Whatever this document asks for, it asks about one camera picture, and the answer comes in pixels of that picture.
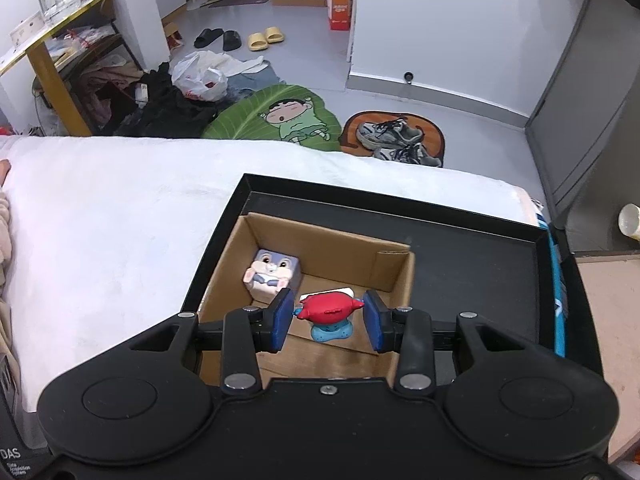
black slipper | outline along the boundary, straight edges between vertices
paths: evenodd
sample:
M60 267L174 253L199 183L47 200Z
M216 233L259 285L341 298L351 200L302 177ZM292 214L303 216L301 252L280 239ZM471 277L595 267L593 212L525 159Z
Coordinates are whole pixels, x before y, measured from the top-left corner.
M224 30L221 28L214 28L213 30L205 28L196 38L196 41L193 42L193 46L195 48L205 48L216 41L222 34L224 34Z
M235 50L236 48L240 48L241 46L242 40L240 39L240 34L238 34L237 31L225 31L225 43L222 46L222 50L224 50L225 52L229 52L230 50Z

shoelace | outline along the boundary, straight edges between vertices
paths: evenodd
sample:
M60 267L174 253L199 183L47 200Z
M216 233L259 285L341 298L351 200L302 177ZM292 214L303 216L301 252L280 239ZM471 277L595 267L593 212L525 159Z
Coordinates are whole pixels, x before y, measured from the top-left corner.
M414 144L409 144L408 146L405 146L404 148L398 148L396 149L396 152L394 153L394 158L399 160L401 158L413 158L415 160L417 160L416 156L413 156L412 153L412 149L414 148Z
M402 128L404 126L404 121L402 119L393 119L391 121L385 121L384 123L378 123L374 127L378 136L385 133L387 130L390 130L395 127Z

white wall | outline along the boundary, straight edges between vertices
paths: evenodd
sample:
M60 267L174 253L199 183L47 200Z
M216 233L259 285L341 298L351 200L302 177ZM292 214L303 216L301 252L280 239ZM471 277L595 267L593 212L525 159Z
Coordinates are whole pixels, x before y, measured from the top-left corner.
M116 25L143 67L151 70L168 61L156 0L115 0L115 5ZM0 9L0 53L4 54L11 48L10 31L40 7L38 0L0 0ZM0 78L0 108L18 132L38 124L31 94L33 78L26 58Z
M9 33L40 6L38 0L0 0L0 9L0 52L4 54L12 47ZM34 76L29 61L23 59L0 77L0 107L18 132L38 124L31 94Z
M584 0L358 0L351 72L530 116Z
M169 61L156 0L114 0L116 26L145 70Z
M4 114L4 112L2 111L2 101L0 99L0 126L7 126L8 124L10 124L9 119L6 118L6 115Z

white bed sheet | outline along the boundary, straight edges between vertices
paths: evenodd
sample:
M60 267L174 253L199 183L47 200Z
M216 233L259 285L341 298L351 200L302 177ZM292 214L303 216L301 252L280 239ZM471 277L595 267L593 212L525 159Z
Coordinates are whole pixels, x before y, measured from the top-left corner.
M9 137L5 298L23 405L50 380L180 309L244 173L352 187L535 224L498 180L254 140Z

green leaf rug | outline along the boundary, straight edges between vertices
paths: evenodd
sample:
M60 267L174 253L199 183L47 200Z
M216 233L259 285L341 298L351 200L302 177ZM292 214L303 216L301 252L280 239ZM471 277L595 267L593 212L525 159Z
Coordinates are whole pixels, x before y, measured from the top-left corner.
M257 91L222 112L204 139L284 140L325 152L338 152L342 127L316 94L297 85Z

